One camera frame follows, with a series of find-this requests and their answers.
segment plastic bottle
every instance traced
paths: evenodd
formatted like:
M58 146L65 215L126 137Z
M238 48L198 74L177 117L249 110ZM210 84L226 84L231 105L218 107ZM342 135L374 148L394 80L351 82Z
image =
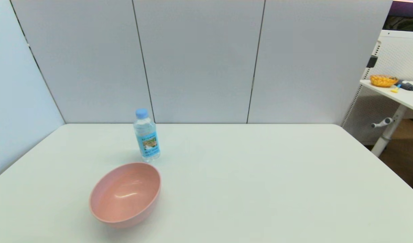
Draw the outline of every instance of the plastic bottle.
M136 118L137 120L133 123L133 127L140 153L142 154L143 161L150 163L160 157L156 124L148 117L146 109L137 109Z

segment white pegboard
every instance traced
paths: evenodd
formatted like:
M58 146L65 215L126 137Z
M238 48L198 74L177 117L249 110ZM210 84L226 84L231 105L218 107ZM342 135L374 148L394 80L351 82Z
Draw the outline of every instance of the white pegboard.
M378 61L366 68L362 79L386 74L413 81L413 32L383 30L373 50ZM392 116L399 104L374 91L360 86L343 120L343 128L363 144L374 144L385 128L372 129L371 123ZM413 118L413 112L407 112Z
M375 67L367 74L392 75L399 79L413 81L413 32L386 31L379 36L380 49Z

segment bottle label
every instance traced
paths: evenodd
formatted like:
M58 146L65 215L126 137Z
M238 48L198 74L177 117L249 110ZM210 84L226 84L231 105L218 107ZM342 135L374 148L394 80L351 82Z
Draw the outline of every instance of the bottle label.
M157 133L153 132L145 136L138 136L140 152L144 157L151 157L160 152L159 142L157 141Z

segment floor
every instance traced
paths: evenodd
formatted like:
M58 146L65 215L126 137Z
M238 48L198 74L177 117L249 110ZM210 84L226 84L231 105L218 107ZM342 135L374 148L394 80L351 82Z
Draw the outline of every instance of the floor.
M413 187L413 121L402 120L379 158Z

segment pink bowl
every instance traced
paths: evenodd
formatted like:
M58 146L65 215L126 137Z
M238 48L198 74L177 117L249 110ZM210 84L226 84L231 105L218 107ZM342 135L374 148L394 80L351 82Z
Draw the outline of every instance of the pink bowl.
M127 228L151 214L159 192L157 169L147 163L130 163L109 172L95 185L89 209L103 223Z

